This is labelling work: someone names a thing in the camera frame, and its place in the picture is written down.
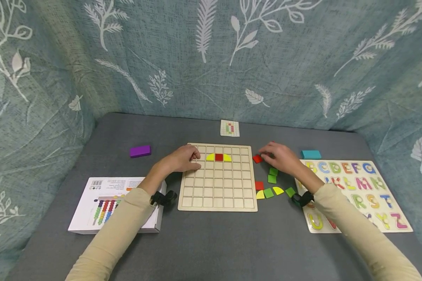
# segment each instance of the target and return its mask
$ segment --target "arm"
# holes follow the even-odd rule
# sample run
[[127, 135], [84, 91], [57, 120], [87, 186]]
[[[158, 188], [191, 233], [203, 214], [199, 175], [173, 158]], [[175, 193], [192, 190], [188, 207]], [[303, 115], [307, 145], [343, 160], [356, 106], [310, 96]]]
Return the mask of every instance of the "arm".
[[297, 178], [312, 194], [315, 206], [335, 222], [356, 248], [376, 281], [422, 280], [417, 269], [389, 239], [352, 205], [334, 184], [324, 184], [286, 146], [275, 142], [259, 150], [280, 171]]
[[138, 188], [124, 197], [78, 258], [66, 281], [108, 280], [117, 261], [152, 214], [154, 207], [150, 205], [150, 197], [171, 172], [199, 169], [200, 164], [190, 163], [190, 159], [197, 158], [200, 159], [197, 149], [185, 145], [156, 163]]

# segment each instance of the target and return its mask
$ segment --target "yellow semicircle block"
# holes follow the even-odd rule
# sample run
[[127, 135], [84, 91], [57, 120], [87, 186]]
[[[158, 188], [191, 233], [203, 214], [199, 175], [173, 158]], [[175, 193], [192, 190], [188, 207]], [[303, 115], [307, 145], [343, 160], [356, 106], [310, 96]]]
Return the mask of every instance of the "yellow semicircle block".
[[231, 157], [228, 154], [224, 154], [224, 161], [231, 162]]
[[284, 190], [282, 190], [280, 187], [273, 187], [272, 188], [276, 195], [280, 195], [281, 193], [284, 193]]
[[256, 193], [256, 198], [257, 199], [264, 199], [264, 192], [262, 190], [259, 190], [258, 193]]
[[214, 161], [214, 153], [211, 153], [206, 157], [206, 161]]

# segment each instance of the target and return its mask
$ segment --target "teal fabric backdrop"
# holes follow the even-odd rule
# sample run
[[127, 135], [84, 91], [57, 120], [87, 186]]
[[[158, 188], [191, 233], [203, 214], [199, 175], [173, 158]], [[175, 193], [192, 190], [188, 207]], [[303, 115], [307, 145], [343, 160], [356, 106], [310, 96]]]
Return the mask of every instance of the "teal fabric backdrop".
[[107, 112], [361, 133], [422, 243], [422, 0], [0, 0], [0, 280]]

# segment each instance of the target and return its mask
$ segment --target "beige sleeve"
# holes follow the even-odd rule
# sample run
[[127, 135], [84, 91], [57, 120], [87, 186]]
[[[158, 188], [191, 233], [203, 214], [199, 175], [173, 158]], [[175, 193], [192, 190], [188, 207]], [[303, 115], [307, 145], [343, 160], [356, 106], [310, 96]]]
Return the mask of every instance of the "beige sleeve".
[[120, 202], [84, 253], [72, 267], [67, 281], [106, 281], [139, 229], [154, 210], [150, 195], [132, 189]]
[[422, 280], [413, 264], [375, 227], [334, 184], [314, 195], [315, 206], [335, 222], [368, 265], [376, 281]]

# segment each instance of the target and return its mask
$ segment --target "purple block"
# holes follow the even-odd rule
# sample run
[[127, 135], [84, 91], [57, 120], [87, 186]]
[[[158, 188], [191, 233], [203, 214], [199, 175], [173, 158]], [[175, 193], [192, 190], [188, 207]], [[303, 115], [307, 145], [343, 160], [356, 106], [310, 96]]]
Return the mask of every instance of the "purple block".
[[152, 154], [152, 150], [150, 149], [150, 145], [143, 145], [142, 147], [130, 148], [129, 149], [129, 157], [136, 158], [141, 156], [147, 156]]

